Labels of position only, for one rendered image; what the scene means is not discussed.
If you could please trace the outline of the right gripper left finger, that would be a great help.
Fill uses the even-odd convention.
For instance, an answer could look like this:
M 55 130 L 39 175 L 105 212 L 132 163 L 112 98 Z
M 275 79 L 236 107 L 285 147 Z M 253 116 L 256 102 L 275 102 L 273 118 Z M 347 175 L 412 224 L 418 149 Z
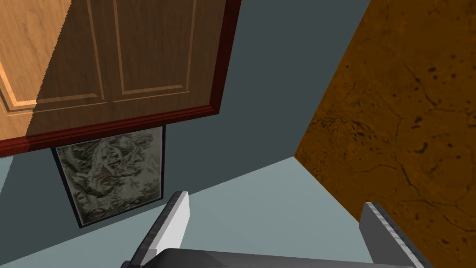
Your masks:
M 189 193 L 177 191 L 139 244 L 130 267 L 142 267 L 168 248 L 180 248 L 190 218 Z

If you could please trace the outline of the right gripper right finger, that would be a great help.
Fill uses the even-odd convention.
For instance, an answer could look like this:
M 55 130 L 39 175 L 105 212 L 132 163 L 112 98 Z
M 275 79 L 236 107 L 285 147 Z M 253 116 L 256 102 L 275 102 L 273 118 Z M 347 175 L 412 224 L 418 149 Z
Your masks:
M 359 229 L 375 264 L 392 268 L 434 268 L 378 203 L 364 204 Z

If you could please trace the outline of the brown wooden panelled door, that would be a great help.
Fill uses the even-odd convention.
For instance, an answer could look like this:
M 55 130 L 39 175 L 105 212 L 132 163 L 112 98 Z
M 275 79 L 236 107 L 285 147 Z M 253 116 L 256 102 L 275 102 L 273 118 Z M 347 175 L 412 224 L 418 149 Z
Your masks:
M 206 106 L 240 0 L 0 0 L 0 141 Z

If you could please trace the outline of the grey framed wall picture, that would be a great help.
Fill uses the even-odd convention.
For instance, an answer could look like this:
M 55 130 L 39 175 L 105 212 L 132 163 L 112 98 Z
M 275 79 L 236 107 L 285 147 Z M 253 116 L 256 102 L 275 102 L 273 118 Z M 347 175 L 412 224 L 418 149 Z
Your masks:
M 51 149 L 80 228 L 164 197 L 166 127 Z

